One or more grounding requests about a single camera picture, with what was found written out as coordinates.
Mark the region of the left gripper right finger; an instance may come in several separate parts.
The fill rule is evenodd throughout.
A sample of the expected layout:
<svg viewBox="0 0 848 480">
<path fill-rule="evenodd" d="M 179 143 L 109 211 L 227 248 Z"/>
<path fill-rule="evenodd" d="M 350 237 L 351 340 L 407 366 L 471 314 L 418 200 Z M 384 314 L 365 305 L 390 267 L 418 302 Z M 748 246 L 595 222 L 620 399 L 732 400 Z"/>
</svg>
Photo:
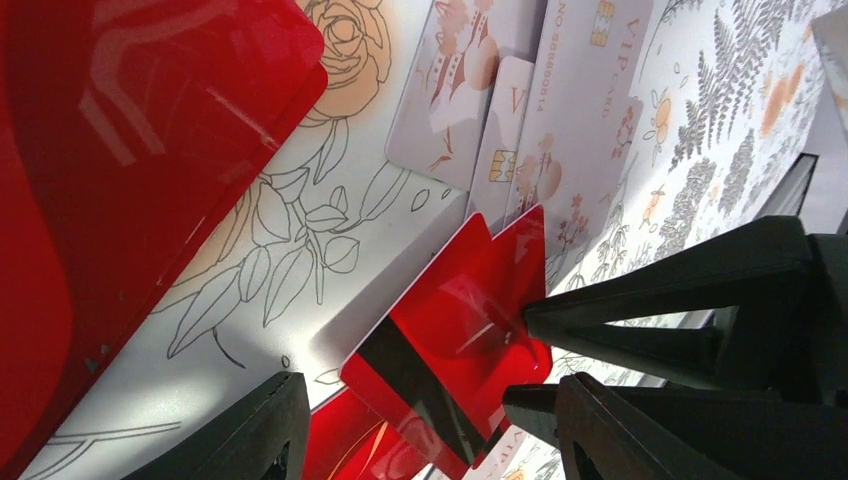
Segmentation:
<svg viewBox="0 0 848 480">
<path fill-rule="evenodd" d="M 555 438 L 568 479 L 737 479 L 662 424 L 674 406 L 747 392 L 609 387 L 580 372 L 554 386 Z"/>
</svg>

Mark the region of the red card with stripe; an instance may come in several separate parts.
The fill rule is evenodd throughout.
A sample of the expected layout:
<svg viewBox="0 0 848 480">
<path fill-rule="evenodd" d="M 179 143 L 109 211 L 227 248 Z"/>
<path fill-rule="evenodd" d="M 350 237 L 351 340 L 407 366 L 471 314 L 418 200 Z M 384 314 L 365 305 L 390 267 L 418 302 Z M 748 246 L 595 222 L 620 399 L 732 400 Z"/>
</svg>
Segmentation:
<svg viewBox="0 0 848 480">
<path fill-rule="evenodd" d="M 341 380 L 425 460 L 462 478 L 508 429 L 505 390 L 552 370 L 522 317 L 546 294 L 544 271 L 541 207 L 498 234 L 471 215 L 351 352 Z"/>
</svg>

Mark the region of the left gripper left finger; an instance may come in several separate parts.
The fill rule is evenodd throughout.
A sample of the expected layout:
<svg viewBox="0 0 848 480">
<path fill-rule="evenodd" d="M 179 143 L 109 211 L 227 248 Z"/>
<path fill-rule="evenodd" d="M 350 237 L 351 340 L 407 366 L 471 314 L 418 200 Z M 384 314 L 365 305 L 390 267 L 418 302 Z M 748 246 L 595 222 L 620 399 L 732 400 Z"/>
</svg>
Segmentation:
<svg viewBox="0 0 848 480">
<path fill-rule="evenodd" d="M 279 372 L 129 479 L 300 479 L 311 411 L 304 376 Z"/>
</svg>

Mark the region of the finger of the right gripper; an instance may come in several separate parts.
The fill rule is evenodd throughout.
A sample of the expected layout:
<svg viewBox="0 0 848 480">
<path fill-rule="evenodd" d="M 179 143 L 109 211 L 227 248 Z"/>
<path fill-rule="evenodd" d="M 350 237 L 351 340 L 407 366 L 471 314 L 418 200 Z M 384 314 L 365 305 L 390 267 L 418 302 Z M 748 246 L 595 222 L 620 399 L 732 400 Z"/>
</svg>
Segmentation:
<svg viewBox="0 0 848 480">
<path fill-rule="evenodd" d="M 527 305 L 530 337 L 702 389 L 764 390 L 812 267 L 794 216 L 766 216 L 628 274 Z"/>
<path fill-rule="evenodd" d="M 512 386 L 508 419 L 568 479 L 844 479 L 847 412 L 774 392 Z"/>
</svg>

